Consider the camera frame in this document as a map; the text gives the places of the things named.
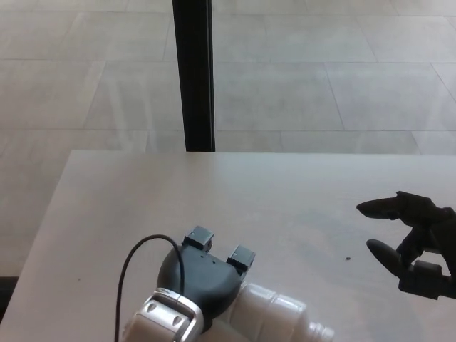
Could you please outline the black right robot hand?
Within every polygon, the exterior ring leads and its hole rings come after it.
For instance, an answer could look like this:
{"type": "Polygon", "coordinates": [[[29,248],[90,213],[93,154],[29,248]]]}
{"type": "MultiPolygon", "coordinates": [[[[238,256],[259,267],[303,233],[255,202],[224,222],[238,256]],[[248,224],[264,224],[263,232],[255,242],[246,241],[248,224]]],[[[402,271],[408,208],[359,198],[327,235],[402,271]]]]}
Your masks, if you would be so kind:
{"type": "Polygon", "coordinates": [[[411,230],[396,249],[369,239],[366,246],[392,275],[398,288],[437,300],[455,298],[455,210],[438,207],[408,192],[360,203],[356,209],[371,219],[400,220],[411,230]]]}

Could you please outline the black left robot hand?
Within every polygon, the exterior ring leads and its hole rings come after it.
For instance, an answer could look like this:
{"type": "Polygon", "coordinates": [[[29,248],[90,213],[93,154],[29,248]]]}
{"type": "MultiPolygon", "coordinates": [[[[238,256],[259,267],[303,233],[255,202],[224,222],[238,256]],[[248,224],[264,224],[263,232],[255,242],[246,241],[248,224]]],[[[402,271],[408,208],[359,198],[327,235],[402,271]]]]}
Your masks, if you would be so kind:
{"type": "Polygon", "coordinates": [[[196,226],[179,246],[185,271],[183,295],[202,310],[203,332],[234,302],[255,258],[252,250],[239,245],[226,261],[218,259],[209,252],[213,236],[196,226]]]}

